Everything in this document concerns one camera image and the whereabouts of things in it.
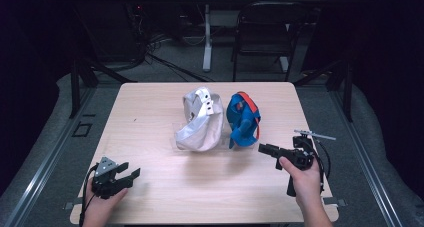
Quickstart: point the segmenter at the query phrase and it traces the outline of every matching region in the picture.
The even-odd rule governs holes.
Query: black chair
[[[238,55],[275,56],[277,60],[287,57],[287,81],[298,35],[308,13],[309,8],[300,3],[255,2],[243,7],[237,19],[231,57],[234,62],[233,81],[236,81]]]

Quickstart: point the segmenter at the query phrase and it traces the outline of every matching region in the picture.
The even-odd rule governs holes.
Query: wooden tabletop
[[[258,152],[258,143],[205,153],[175,147],[175,126],[185,124],[182,97],[201,86],[219,94],[224,109],[233,94],[245,91],[261,113],[258,143],[293,148],[292,137],[298,135],[294,129],[309,130],[291,83],[124,84],[90,166],[106,156],[118,164],[129,162],[117,179],[137,168],[141,174],[110,223],[303,222],[295,199],[286,194],[289,175],[275,169],[275,158]],[[224,122],[223,139],[231,132],[225,117]],[[322,196],[332,196],[327,182]],[[325,210],[332,221],[337,220],[336,207]],[[81,205],[76,205],[72,223],[78,223],[80,212]]]

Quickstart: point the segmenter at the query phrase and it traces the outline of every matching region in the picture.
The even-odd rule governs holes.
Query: bag handle
[[[237,94],[239,94],[243,98],[243,100],[246,101],[246,103],[249,106],[250,110],[252,110],[252,113],[256,113],[258,111],[258,107],[253,102],[253,100],[249,97],[248,94],[246,94],[243,91],[239,91],[239,92],[237,92]],[[256,124],[258,125],[258,128],[256,130],[256,139],[259,139],[259,133],[260,133],[260,130],[259,130],[259,118],[258,117],[255,117],[255,120],[256,120]]]

